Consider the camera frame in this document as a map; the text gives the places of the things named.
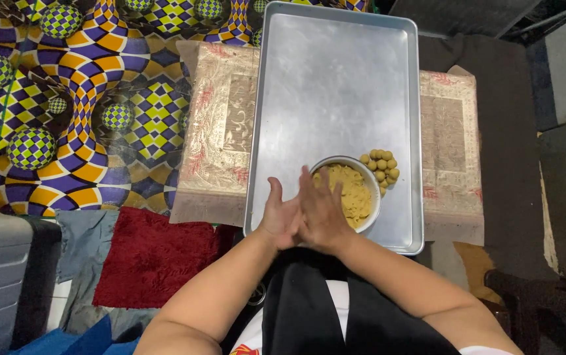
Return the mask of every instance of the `optical illusion fabric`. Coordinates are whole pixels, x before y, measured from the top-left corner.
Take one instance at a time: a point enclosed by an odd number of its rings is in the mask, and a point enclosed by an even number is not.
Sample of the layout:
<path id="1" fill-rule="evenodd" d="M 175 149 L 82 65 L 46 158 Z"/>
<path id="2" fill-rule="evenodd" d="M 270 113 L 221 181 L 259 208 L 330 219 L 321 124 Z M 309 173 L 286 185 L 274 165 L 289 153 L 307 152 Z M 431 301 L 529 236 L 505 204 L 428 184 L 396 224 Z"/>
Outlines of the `optical illusion fabric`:
<path id="1" fill-rule="evenodd" d="M 0 0 L 0 212 L 169 214 L 191 90 L 175 42 L 252 46 L 249 0 L 201 1 L 207 16 L 198 0 Z"/>

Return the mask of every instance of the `white bowl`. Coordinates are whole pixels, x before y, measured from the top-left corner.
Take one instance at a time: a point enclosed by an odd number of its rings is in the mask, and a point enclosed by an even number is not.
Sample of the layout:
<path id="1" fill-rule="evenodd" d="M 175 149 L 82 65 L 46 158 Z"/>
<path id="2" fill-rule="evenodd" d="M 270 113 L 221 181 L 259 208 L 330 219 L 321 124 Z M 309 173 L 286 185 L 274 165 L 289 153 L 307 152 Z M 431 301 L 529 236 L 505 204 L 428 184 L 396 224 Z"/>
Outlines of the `white bowl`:
<path id="1" fill-rule="evenodd" d="M 380 214 L 380 184 L 375 178 L 373 172 L 365 164 L 360 162 L 358 159 L 347 157 L 345 155 L 335 155 L 333 157 L 324 158 L 323 160 L 320 160 L 316 165 L 314 165 L 309 172 L 313 175 L 322 166 L 331 164 L 350 166 L 352 169 L 358 171 L 364 178 L 364 185 L 366 185 L 368 191 L 371 192 L 371 213 L 368 215 L 368 217 L 366 217 L 364 223 L 356 228 L 357 233 L 362 233 L 366 229 L 369 229 L 371 225 L 373 225 L 373 223 L 377 219 L 377 216 Z"/>

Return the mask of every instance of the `red mat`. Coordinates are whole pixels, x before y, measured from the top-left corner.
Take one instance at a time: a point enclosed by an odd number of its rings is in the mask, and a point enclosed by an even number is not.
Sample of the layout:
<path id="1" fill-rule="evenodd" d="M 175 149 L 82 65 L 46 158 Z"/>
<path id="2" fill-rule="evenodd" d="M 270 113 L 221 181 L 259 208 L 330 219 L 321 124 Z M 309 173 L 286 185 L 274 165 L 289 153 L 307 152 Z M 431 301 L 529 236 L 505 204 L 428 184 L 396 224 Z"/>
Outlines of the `red mat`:
<path id="1" fill-rule="evenodd" d="M 122 207 L 92 304 L 160 308 L 232 246 L 235 227 L 169 224 L 168 217 Z"/>

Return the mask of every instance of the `hand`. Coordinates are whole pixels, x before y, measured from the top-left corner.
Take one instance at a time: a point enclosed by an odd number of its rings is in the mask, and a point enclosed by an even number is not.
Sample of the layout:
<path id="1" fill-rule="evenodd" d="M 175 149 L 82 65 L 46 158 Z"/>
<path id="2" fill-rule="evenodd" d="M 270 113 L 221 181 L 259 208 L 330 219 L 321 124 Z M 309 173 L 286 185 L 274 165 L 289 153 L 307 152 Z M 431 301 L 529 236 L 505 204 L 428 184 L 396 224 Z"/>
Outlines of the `hand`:
<path id="1" fill-rule="evenodd" d="M 356 232 L 349 226 L 342 212 L 342 182 L 329 190 L 329 173 L 320 169 L 320 186 L 315 187 L 307 166 L 299 178 L 301 190 L 298 193 L 304 221 L 299 227 L 303 241 L 312 249 L 335 255 L 344 248 Z"/>
<path id="2" fill-rule="evenodd" d="M 285 250 L 298 245 L 297 236 L 301 223 L 301 209 L 298 196 L 283 202 L 283 187 L 279 179 L 268 178 L 270 196 L 265 203 L 263 219 L 256 230 L 260 230 L 271 238 L 278 250 Z"/>

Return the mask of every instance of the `baking sheet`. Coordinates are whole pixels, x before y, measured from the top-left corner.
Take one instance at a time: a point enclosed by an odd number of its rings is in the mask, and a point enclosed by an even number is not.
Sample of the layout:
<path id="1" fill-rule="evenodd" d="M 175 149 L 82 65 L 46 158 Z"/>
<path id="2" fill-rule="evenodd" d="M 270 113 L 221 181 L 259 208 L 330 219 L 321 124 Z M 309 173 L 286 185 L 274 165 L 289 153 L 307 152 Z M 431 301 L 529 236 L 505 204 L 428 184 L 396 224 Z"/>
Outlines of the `baking sheet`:
<path id="1" fill-rule="evenodd" d="M 411 20 L 271 2 L 265 11 L 244 232 L 279 178 L 298 192 L 303 165 L 391 150 L 401 171 L 364 234 L 402 254 L 423 248 L 417 27 Z"/>

